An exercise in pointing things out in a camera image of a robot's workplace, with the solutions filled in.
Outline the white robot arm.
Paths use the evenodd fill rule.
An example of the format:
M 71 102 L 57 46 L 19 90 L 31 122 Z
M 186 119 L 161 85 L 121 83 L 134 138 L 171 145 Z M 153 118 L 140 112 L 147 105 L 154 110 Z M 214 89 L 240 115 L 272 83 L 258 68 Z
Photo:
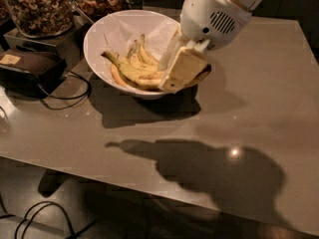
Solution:
M 163 53 L 159 88 L 176 93 L 205 78 L 206 52 L 231 43 L 262 0 L 184 0 L 180 32 Z

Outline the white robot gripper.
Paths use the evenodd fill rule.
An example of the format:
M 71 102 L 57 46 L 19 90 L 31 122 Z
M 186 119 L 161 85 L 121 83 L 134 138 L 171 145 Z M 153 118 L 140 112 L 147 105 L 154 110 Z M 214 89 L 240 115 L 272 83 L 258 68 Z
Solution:
M 165 71 L 159 89 L 176 93 L 207 67 L 203 53 L 184 47 L 189 40 L 208 40 L 208 50 L 220 49 L 235 39 L 250 18 L 251 14 L 232 0 L 184 0 L 181 27 L 176 29 L 159 60 L 158 70 Z

